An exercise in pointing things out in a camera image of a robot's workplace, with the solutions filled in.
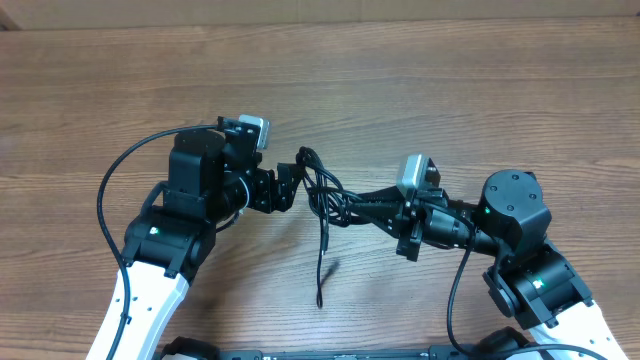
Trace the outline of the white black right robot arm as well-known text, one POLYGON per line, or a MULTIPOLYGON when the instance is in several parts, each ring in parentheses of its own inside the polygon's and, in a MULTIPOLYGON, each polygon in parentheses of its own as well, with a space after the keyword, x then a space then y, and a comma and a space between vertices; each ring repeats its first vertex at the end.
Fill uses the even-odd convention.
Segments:
POLYGON ((519 327, 496 331, 469 359, 623 359, 592 292, 547 235, 552 215, 535 175, 502 170, 485 182, 477 204, 450 199, 430 165, 394 187, 364 193, 348 210, 392 237, 416 260, 423 244, 491 256, 483 274, 500 312, 519 327))

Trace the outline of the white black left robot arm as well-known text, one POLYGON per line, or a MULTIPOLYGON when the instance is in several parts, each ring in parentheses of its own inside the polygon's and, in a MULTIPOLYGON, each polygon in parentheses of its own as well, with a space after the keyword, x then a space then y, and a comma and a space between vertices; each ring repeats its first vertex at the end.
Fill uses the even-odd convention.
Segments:
POLYGON ((200 266, 250 208, 287 211, 301 163, 260 168, 258 129, 196 126, 171 131, 169 174, 154 186, 116 249, 119 271, 91 359, 149 359, 200 266))

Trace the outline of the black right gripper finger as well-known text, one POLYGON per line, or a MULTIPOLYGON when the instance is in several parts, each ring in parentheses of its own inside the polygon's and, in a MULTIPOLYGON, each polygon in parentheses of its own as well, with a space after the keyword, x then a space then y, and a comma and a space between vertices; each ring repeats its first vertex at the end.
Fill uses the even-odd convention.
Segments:
POLYGON ((389 235, 398 235, 397 216, 400 207, 394 204, 351 204, 347 207, 353 225, 373 224, 389 235))
POLYGON ((366 193, 346 191, 345 195, 354 203, 402 203, 405 201, 397 187, 387 187, 366 193))

